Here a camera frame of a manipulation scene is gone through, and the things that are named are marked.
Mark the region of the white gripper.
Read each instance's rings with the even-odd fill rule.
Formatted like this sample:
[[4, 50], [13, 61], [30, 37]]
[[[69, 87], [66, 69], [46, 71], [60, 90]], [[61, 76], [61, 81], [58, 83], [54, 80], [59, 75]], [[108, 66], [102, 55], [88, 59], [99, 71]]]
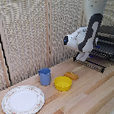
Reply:
[[88, 53], [81, 52], [77, 55], [76, 60], [78, 61], [86, 61], [86, 59], [89, 57]]

